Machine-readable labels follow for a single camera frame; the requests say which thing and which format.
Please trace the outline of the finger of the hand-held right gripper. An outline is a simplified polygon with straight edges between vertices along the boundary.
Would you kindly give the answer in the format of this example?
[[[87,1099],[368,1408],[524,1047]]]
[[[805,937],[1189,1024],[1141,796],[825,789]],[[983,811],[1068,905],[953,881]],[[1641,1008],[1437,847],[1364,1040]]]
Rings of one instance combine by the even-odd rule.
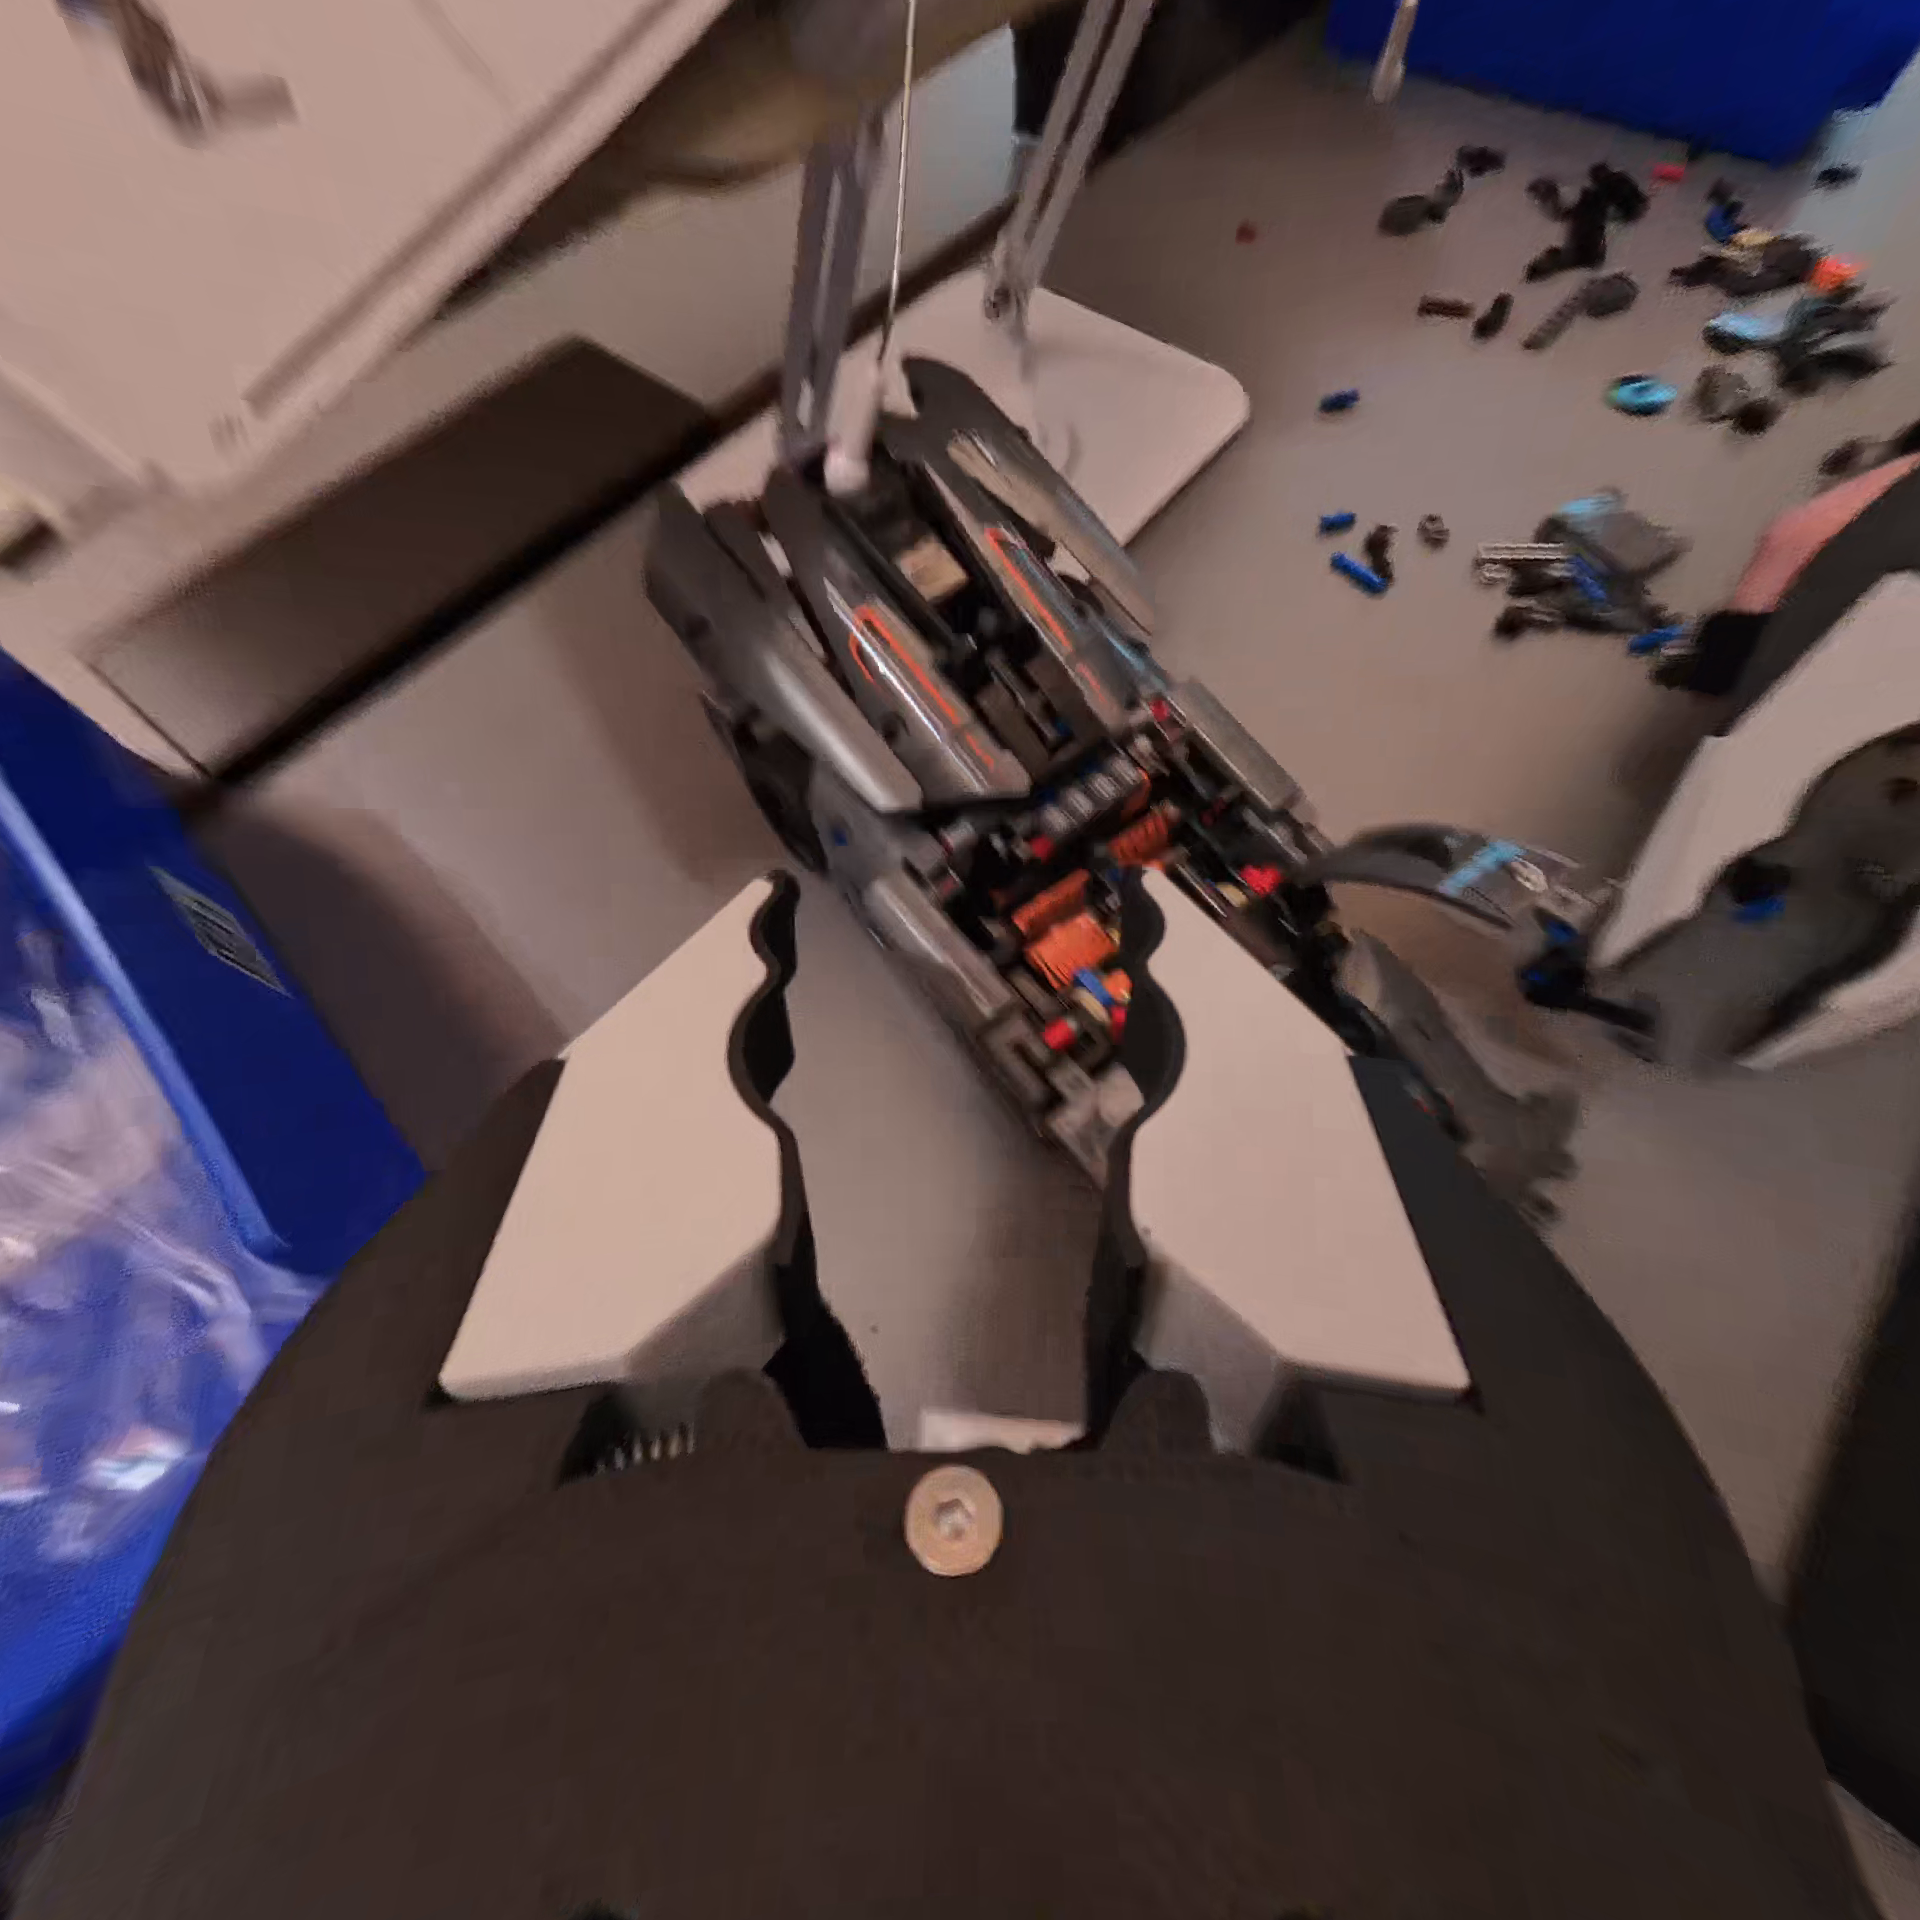
[[[1915,1012],[1912,896],[1715,896],[1679,923],[1688,1072],[1784,1069]]]
[[[1727,864],[1789,828],[1836,760],[1915,723],[1916,576],[1891,573],[1692,752],[1595,937],[1595,965],[1615,968],[1691,917]]]

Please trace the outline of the grey lego car model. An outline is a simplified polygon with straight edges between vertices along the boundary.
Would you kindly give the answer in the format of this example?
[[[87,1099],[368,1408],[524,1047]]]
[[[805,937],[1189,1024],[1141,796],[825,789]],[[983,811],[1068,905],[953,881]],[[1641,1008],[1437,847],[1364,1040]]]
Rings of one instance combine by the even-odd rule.
[[[1347,885],[1575,937],[1553,853],[1405,824],[1333,845],[1233,713],[1152,655],[1112,531],[963,371],[911,356],[867,481],[656,496],[645,588],[780,847],[829,876],[1036,1136],[1100,1180],[1119,1063],[1119,885],[1159,872],[1357,1056],[1393,1061],[1481,1177],[1549,1217],[1577,1099],[1509,1091],[1431,989],[1341,924]]]

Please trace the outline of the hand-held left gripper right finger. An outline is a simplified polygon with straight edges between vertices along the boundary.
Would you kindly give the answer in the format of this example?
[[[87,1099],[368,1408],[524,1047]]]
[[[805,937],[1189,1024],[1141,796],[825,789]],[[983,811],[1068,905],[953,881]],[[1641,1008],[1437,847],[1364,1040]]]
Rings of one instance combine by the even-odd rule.
[[[1177,1063],[1131,1137],[1136,1348],[1211,1409],[1333,1383],[1449,1404],[1472,1383],[1348,1047],[1187,892],[1145,875],[1143,983]]]

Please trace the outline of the black lego frame piece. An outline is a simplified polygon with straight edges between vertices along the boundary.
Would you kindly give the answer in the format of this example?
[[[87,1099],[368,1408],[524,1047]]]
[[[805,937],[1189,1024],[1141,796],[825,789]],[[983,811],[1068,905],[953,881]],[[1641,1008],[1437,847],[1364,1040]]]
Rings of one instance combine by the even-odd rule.
[[[1596,991],[1588,968],[1588,927],[1545,905],[1535,905],[1529,917],[1537,940],[1513,969],[1521,999],[1545,1012],[1595,1021],[1635,1044],[1649,1041],[1655,1021],[1647,1008]]]

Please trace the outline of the heap of mixed lego parts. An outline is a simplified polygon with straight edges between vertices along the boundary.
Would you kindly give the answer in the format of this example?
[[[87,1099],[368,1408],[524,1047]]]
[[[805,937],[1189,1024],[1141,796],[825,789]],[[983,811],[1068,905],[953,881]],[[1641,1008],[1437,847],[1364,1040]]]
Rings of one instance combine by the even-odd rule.
[[[1577,177],[1528,177],[1521,199],[1543,216],[1551,236],[1520,268],[1521,288],[1564,281],[1520,336],[1543,355],[1580,324],[1625,317],[1645,281],[1612,267],[1624,228],[1647,217],[1655,184],[1685,184],[1685,163],[1635,175],[1595,159]],[[1887,299],[1868,291],[1847,259],[1809,235],[1763,227],[1747,216],[1740,191],[1717,177],[1703,191],[1700,241],[1665,268],[1672,292],[1715,296],[1699,324],[1700,367],[1688,380],[1625,371],[1603,385],[1609,416],[1652,421],[1676,409],[1737,437],[1760,437],[1792,400],[1853,389],[1887,371]]]

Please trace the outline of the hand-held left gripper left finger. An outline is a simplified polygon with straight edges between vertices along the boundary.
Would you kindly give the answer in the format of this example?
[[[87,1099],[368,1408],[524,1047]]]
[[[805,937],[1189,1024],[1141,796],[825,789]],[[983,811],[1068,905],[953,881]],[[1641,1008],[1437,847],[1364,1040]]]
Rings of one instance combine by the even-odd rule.
[[[689,1404],[784,1344],[805,1180],[773,1095],[799,888],[749,880],[559,1056],[437,1375],[460,1404]]]

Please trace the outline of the white instruction booklet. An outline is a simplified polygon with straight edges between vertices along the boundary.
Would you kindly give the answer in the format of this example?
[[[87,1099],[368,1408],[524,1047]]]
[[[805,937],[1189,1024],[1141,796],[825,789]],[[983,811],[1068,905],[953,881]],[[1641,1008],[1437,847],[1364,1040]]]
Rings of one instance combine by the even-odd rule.
[[[393,345],[720,3],[4,3],[1,479],[212,488]]]

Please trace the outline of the blue plastic bin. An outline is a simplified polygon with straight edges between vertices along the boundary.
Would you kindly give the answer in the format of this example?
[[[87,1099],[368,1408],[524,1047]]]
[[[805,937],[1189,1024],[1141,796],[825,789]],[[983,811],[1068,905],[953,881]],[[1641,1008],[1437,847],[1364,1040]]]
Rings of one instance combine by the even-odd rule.
[[[1,876],[4,859],[128,1021],[233,1233],[323,1296],[417,1191],[421,1163],[148,767],[11,659]],[[4,1589],[1,1572],[4,1821],[81,1747],[197,1475],[129,1545],[41,1587]]]
[[[1915,3],[1419,3],[1405,68],[1784,168],[1915,55]]]

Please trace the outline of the grey lego panel assembly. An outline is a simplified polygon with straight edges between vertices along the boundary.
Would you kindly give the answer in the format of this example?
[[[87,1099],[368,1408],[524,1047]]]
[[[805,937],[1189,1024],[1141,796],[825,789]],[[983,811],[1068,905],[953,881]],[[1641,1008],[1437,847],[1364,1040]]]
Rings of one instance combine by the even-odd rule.
[[[1679,563],[1692,540],[1635,508],[1620,489],[1575,496],[1535,521],[1535,540],[1556,543],[1609,583],[1641,588]]]

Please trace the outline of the pile of small lego pieces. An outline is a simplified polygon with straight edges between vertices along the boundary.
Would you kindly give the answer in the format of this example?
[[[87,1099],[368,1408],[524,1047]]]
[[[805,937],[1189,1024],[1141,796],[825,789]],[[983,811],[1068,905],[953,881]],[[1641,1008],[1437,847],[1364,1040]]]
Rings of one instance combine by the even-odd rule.
[[[1575,543],[1479,543],[1473,580],[1501,595],[1491,620],[1495,641],[1577,632],[1617,637],[1637,659],[1681,651],[1692,641],[1692,619],[1657,599],[1645,577]]]

